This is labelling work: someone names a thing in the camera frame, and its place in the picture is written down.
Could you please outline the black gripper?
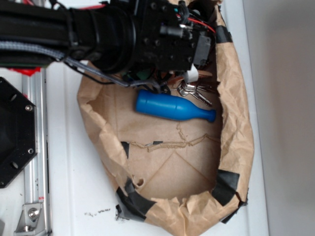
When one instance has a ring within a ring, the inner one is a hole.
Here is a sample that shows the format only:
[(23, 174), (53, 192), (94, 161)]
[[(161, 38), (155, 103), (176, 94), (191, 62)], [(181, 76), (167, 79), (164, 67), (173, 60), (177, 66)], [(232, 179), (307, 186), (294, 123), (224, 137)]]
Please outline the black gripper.
[(123, 9), (135, 27), (134, 50), (124, 70), (140, 65), (188, 71), (206, 63), (212, 28), (194, 17), (185, 1), (125, 0)]

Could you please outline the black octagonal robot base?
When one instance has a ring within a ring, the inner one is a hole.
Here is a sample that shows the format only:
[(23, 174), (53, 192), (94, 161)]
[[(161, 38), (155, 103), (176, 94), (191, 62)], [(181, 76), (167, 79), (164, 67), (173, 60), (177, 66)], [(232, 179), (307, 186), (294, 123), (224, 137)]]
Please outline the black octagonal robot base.
[(0, 187), (6, 188), (36, 155), (36, 106), (0, 79)]

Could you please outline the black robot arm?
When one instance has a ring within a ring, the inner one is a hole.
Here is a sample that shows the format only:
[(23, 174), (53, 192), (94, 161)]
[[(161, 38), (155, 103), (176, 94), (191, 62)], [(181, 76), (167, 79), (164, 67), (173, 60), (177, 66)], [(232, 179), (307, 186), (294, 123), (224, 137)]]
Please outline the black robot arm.
[(62, 52), (61, 60), (88, 60), (104, 73), (134, 65), (186, 71), (204, 65), (211, 28), (166, 0), (112, 0), (97, 9), (48, 9), (3, 0), (0, 39)]

